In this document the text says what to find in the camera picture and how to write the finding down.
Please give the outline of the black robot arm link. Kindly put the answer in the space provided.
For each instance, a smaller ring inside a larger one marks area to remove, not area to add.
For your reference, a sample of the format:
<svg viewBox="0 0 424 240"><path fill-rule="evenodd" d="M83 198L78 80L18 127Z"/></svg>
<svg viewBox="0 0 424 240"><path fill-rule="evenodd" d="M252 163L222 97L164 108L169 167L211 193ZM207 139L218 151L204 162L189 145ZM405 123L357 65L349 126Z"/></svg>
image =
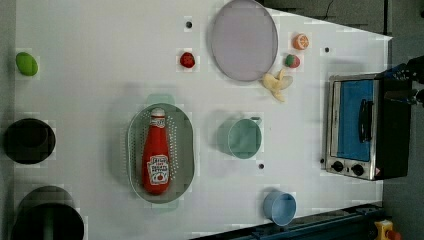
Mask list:
<svg viewBox="0 0 424 240"><path fill-rule="evenodd" d="M39 187L18 205L11 240L84 240L84 220L63 188Z"/></svg>

